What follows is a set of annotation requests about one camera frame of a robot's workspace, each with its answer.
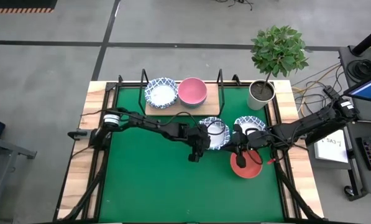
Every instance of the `metal rack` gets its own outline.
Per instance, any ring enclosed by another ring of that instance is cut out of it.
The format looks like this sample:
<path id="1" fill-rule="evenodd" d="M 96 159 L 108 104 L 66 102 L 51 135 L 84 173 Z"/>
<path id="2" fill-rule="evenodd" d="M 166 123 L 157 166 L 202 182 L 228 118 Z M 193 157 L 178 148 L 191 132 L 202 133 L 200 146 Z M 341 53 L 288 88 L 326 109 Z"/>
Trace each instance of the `metal rack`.
<path id="1" fill-rule="evenodd" d="M 148 79 L 148 76 L 147 76 L 147 72 L 145 71 L 145 69 L 142 69 L 142 73 L 141 73 L 141 81 L 140 81 L 140 93 L 138 95 L 138 105 L 140 106 L 140 109 L 142 111 L 142 113 L 144 115 L 145 114 L 145 108 L 142 106 L 142 103 L 141 103 L 141 99 L 142 99 L 142 87 L 144 86 L 147 86 L 149 83 L 149 79 Z M 224 109 L 224 106 L 225 106 L 225 97 L 224 97 L 224 81 L 222 80 L 222 69 L 220 69 L 218 71 L 218 76 L 217 76 L 217 84 L 219 84 L 219 87 L 221 89 L 221 106 L 220 106 L 220 111 L 219 111 L 219 114 L 217 115 L 217 117 L 219 118 L 220 115 L 221 115 L 221 112 L 222 112 L 222 109 Z"/>

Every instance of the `gray floor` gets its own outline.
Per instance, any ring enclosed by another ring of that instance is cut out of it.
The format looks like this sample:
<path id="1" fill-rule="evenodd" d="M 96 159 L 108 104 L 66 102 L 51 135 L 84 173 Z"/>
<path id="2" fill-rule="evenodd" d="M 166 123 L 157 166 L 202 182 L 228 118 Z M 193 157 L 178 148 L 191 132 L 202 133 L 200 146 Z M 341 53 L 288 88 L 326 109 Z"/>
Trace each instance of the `gray floor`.
<path id="1" fill-rule="evenodd" d="M 102 41 L 113 0 L 59 0 L 52 14 L 0 15 L 0 40 Z M 356 44 L 371 32 L 371 0 L 259 0 L 248 5 L 213 0 L 122 0 L 111 42 L 180 42 L 251 44 L 259 29 L 292 25 L 307 45 Z M 0 45 L 0 120 L 4 139 L 38 151 L 34 161 L 21 159 L 0 204 L 0 218 L 14 223 L 52 219 L 98 47 Z M 292 83 L 338 62 L 337 52 L 308 54 L 310 67 L 292 74 Z M 229 79 L 264 78 L 248 50 L 108 48 L 99 80 L 150 78 L 215 79 L 220 68 Z M 334 72 L 323 79 L 333 85 Z M 297 84 L 304 88 L 307 81 Z M 346 88 L 344 76 L 340 84 Z M 314 88 L 309 93 L 321 93 Z M 320 109 L 319 103 L 311 109 Z M 371 195 L 348 202 L 343 170 L 314 169 L 325 217 L 371 223 Z"/>

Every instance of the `bowl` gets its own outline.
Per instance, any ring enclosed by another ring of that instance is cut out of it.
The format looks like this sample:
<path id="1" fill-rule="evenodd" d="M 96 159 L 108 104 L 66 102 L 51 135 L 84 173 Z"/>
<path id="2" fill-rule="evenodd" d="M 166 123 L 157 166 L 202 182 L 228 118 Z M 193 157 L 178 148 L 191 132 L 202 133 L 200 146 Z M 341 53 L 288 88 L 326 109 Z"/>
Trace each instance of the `bowl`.
<path id="1" fill-rule="evenodd" d="M 204 103 L 208 96 L 208 88 L 199 78 L 186 78 L 178 86 L 178 97 L 181 104 L 196 108 Z"/>
<path id="2" fill-rule="evenodd" d="M 255 159 L 257 162 L 262 163 L 260 155 L 255 150 L 251 150 L 249 152 L 250 152 L 250 155 L 247 152 L 242 153 L 243 157 L 246 160 L 245 168 L 240 168 L 236 164 L 235 153 L 231 154 L 231 159 L 230 159 L 232 170 L 235 172 L 236 175 L 238 175 L 239 177 L 245 178 L 245 179 L 251 179 L 251 178 L 258 176 L 262 170 L 262 164 L 257 164 L 256 162 L 253 161 L 253 159 Z"/>

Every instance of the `white label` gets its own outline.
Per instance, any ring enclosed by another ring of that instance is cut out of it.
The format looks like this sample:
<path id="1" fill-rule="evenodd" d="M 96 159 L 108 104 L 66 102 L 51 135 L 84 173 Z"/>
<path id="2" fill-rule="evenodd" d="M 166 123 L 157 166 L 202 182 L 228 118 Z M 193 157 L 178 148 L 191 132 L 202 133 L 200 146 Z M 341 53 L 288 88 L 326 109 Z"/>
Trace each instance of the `white label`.
<path id="1" fill-rule="evenodd" d="M 341 103 L 341 106 L 342 107 L 345 107 L 345 106 L 348 106 L 348 105 L 351 105 L 351 102 L 350 101 Z"/>

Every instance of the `blue and white plate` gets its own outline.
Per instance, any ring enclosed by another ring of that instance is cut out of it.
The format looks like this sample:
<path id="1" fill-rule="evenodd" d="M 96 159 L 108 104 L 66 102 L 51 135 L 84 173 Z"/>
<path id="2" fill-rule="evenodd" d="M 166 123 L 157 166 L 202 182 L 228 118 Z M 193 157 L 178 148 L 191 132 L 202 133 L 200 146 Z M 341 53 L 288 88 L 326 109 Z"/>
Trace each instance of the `blue and white plate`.
<path id="1" fill-rule="evenodd" d="M 177 98 L 178 86 L 171 78 L 156 78 L 145 88 L 145 100 L 154 108 L 168 108 Z"/>
<path id="2" fill-rule="evenodd" d="M 216 117 L 208 117 L 208 118 L 205 118 L 199 121 L 199 124 L 204 124 L 208 126 L 213 121 L 222 121 L 222 120 Z M 209 134 L 210 140 L 211 140 L 210 147 L 209 147 L 210 150 L 219 150 L 221 146 L 229 142 L 229 139 L 231 138 L 231 136 L 229 135 L 228 126 L 222 122 L 215 122 L 212 125 L 210 125 L 210 127 L 208 128 L 208 133 L 213 133 L 213 134 L 220 133 L 223 129 L 225 129 L 225 131 L 219 135 Z"/>
<path id="3" fill-rule="evenodd" d="M 257 128 L 260 131 L 265 130 L 265 123 L 256 116 L 241 116 L 235 120 L 235 124 L 239 124 L 244 134 L 248 128 Z"/>

